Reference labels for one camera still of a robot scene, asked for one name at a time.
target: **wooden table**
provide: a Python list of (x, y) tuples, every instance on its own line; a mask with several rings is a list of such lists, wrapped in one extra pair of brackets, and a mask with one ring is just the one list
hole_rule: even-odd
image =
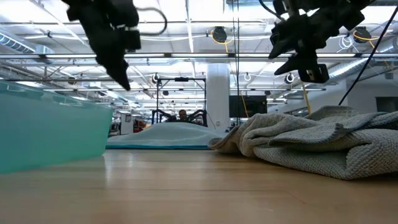
[(398, 223), (398, 176), (348, 182), (213, 151), (112, 150), (0, 175), (0, 223)]

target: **screen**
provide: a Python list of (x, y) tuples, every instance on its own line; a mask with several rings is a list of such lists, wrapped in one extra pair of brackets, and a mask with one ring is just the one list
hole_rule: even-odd
[[(249, 117), (256, 113), (267, 113), (267, 96), (243, 96)], [(242, 96), (229, 96), (229, 117), (247, 118)]]

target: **white column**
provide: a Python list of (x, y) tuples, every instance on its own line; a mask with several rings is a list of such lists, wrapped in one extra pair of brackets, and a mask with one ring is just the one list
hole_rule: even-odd
[(216, 129), (227, 129), (230, 126), (229, 67), (227, 63), (211, 63), (207, 66), (207, 112), (209, 128), (215, 126)]

